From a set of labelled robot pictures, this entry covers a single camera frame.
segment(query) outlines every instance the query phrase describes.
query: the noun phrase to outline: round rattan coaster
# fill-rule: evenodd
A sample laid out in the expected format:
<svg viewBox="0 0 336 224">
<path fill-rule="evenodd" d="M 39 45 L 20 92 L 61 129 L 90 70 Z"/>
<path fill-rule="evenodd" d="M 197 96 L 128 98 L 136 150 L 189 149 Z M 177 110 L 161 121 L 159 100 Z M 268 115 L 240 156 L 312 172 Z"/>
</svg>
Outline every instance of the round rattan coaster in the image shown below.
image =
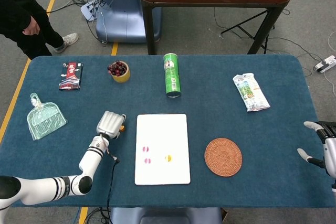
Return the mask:
<svg viewBox="0 0 336 224">
<path fill-rule="evenodd" d="M 227 138 L 216 138 L 206 147 L 204 159 L 209 169 L 223 177 L 235 175 L 242 166 L 243 157 L 238 146 Z"/>
</svg>

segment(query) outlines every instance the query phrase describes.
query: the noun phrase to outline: black pants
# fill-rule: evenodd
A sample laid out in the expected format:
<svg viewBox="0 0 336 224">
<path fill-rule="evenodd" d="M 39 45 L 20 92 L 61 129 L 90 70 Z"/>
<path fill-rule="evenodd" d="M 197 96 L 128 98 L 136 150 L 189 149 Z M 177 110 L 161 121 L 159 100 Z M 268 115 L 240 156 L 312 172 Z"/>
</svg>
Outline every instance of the black pants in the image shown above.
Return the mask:
<svg viewBox="0 0 336 224">
<path fill-rule="evenodd" d="M 35 0 L 19 0 L 19 2 L 40 26 L 39 34 L 24 35 L 18 27 L 13 27 L 11 30 L 0 29 L 0 33 L 15 41 L 29 59 L 34 59 L 37 56 L 51 56 L 46 43 L 53 47 L 61 47 L 63 45 L 62 37 L 53 30 L 46 11 Z"/>
</svg>

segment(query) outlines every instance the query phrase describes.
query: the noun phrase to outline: chip can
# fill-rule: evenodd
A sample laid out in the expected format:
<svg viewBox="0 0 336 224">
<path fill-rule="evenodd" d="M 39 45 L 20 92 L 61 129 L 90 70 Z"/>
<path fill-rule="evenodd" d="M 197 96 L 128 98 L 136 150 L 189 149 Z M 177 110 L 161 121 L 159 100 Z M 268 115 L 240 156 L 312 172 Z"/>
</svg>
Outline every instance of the chip can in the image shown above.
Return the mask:
<svg viewBox="0 0 336 224">
<path fill-rule="evenodd" d="M 166 54 L 163 56 L 164 75 L 166 83 L 166 94 L 168 97 L 179 97 L 181 95 L 179 75 L 179 63 L 176 54 Z"/>
</svg>

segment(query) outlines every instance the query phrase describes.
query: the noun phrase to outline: hand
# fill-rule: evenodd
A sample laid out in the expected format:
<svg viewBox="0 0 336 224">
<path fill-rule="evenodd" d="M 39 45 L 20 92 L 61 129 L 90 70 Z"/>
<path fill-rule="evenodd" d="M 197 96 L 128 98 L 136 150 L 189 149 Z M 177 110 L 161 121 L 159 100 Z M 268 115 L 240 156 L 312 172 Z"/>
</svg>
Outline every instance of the hand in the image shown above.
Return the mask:
<svg viewBox="0 0 336 224">
<path fill-rule="evenodd" d="M 27 26 L 26 29 L 22 31 L 24 35 L 37 35 L 40 32 L 40 27 L 38 26 L 38 23 L 34 20 L 33 17 L 30 17 L 30 23 Z"/>
</svg>

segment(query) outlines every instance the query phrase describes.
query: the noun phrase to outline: clear plastic dustpan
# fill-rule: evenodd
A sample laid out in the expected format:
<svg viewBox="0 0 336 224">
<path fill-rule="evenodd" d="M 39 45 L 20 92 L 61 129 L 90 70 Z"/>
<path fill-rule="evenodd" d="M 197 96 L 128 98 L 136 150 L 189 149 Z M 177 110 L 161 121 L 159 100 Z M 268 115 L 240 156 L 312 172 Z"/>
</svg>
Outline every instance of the clear plastic dustpan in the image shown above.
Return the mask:
<svg viewBox="0 0 336 224">
<path fill-rule="evenodd" d="M 29 131 L 33 140 L 40 139 L 64 126 L 67 120 L 53 102 L 41 103 L 36 93 L 30 95 L 33 108 L 27 115 Z"/>
</svg>

